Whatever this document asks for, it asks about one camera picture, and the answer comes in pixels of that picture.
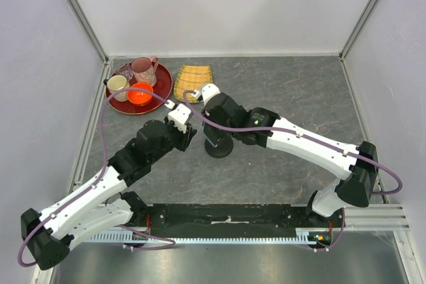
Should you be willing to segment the black phone stand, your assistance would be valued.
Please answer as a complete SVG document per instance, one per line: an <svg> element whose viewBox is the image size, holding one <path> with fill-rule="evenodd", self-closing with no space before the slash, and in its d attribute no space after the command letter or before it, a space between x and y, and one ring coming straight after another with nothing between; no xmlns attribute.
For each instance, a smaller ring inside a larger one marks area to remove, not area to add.
<svg viewBox="0 0 426 284"><path fill-rule="evenodd" d="M218 147L213 147L205 138L204 148L207 154L213 158L225 158L231 154L234 148L232 136L227 133L227 138L223 139Z"/></svg>

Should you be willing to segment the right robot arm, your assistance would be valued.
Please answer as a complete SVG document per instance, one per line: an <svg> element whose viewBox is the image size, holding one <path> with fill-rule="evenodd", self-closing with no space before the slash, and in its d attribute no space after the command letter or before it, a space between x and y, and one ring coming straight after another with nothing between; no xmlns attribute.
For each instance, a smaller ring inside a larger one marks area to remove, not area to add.
<svg viewBox="0 0 426 284"><path fill-rule="evenodd" d="M305 209L306 221L321 226L342 208L369 206L377 169L376 147L344 144L302 130L289 120L265 108L245 110L223 92L203 94L205 149L214 158L225 158L234 141L287 152L331 172L336 179L312 194Z"/></svg>

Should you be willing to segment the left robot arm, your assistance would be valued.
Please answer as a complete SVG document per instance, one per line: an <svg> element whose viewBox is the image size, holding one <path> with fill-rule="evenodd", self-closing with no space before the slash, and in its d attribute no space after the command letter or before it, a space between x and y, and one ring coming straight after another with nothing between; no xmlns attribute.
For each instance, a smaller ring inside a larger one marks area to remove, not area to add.
<svg viewBox="0 0 426 284"><path fill-rule="evenodd" d="M144 223L144 202L135 193L127 192L102 209L98 206L150 173L152 165L167 153L185 151L196 133L189 123L169 118L150 120L74 192L39 212L33 208L24 211L19 265L51 269L79 243L100 231Z"/></svg>

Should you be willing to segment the blue smartphone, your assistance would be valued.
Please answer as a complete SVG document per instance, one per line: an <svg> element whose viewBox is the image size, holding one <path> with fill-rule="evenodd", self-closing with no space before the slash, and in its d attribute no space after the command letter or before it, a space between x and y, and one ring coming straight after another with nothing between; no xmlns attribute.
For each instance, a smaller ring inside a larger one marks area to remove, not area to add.
<svg viewBox="0 0 426 284"><path fill-rule="evenodd" d="M203 133L207 141L215 148L222 143L223 139L228 137L227 133L206 122L203 123Z"/></svg>

